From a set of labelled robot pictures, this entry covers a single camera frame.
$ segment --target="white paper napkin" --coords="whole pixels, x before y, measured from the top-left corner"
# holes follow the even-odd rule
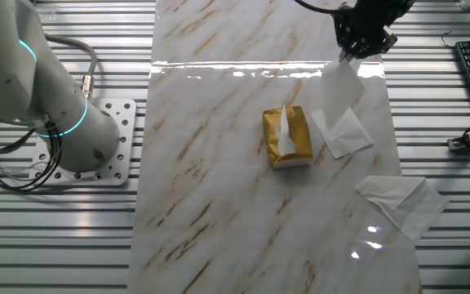
[[[321,103],[331,129],[366,88],[347,61],[331,61],[322,69]]]
[[[282,106],[281,122],[277,124],[275,134],[278,137],[278,152],[281,156],[293,154],[295,152],[295,143],[290,138],[290,124],[287,122],[285,106]]]
[[[368,176],[357,192],[415,243],[449,204],[423,177]]]
[[[346,110],[332,129],[327,127],[326,115],[322,109],[312,112],[311,116],[335,158],[340,158],[373,144],[373,140],[351,108]]]

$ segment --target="metal mounting plate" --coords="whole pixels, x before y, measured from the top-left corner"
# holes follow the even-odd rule
[[[131,147],[134,135],[136,105],[132,99],[93,99],[92,103],[98,109],[109,113],[119,127],[119,138],[124,138],[117,147],[115,154],[102,167],[89,172],[72,172],[57,167],[52,176],[45,182],[46,186],[86,186],[86,187],[117,187],[128,180],[130,168]],[[32,164],[48,161],[47,144],[38,139],[33,152]],[[35,178],[42,172],[43,165],[31,169],[29,178]]]

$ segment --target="marble pattern mat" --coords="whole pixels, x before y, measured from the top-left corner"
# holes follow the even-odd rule
[[[332,25],[286,0],[157,2],[130,294],[421,292],[414,244],[354,190],[401,174],[380,63],[353,65],[372,147],[334,159],[307,116],[312,165],[269,168],[262,112],[315,110]]]

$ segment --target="blue led ring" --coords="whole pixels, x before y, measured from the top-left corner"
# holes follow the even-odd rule
[[[75,126],[73,126],[71,129],[67,130],[66,132],[59,134],[59,136],[64,136],[64,135],[70,133],[71,131],[75,130],[76,127],[79,127],[79,125],[82,123],[83,119],[85,119],[86,112],[88,110],[88,99],[85,98],[85,102],[86,102],[85,103],[85,112],[82,114],[82,117],[81,117],[81,119],[79,119],[78,123],[76,123]],[[41,137],[44,137],[44,138],[49,137],[48,135],[41,135],[41,134],[38,134],[38,136],[41,136]]]
[[[32,48],[30,48],[29,45],[27,45],[25,42],[23,42],[23,41],[21,41],[21,40],[20,40],[20,44],[21,44],[21,46],[25,47],[26,50],[28,50],[28,51],[30,52],[30,54],[32,54],[33,59],[36,60],[36,63],[37,63],[37,62],[38,62],[38,58],[36,57],[35,53],[33,53]]]

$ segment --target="gold tissue box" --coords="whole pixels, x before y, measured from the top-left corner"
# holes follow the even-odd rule
[[[292,141],[295,145],[295,151],[286,155],[281,155],[278,144],[279,137],[281,137],[283,109],[286,110],[290,142]],[[272,169],[299,167],[310,164],[313,159],[313,151],[311,149],[308,122],[306,121],[302,107],[292,106],[266,110],[262,114],[262,121],[269,164]]]

